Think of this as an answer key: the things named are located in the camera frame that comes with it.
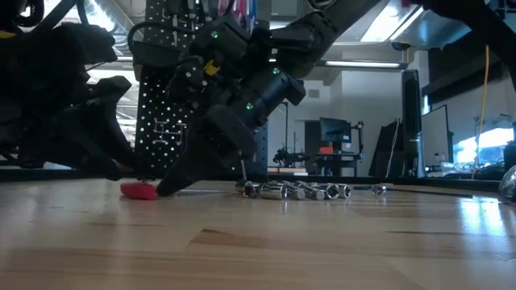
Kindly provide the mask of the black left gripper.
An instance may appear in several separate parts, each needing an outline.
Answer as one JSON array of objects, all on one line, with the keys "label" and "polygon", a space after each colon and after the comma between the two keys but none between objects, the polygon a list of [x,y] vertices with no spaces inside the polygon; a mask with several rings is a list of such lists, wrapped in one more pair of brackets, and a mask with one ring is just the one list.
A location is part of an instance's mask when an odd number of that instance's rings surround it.
[{"label": "black left gripper", "polygon": [[48,101],[1,94],[1,164],[41,168],[50,162],[80,168],[108,180],[139,170],[116,118],[131,87],[122,76],[79,82],[73,93],[44,88]]}]

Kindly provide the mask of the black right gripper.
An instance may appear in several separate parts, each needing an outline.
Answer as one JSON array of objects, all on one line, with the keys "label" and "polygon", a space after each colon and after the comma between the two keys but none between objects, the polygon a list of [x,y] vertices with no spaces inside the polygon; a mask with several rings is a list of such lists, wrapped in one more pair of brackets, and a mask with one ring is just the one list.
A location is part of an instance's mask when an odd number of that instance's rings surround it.
[{"label": "black right gripper", "polygon": [[252,129],[238,115],[245,71],[216,60],[180,60],[173,66],[169,100],[193,114],[181,157],[156,186],[168,197],[201,180],[233,177],[226,167],[256,150]]}]

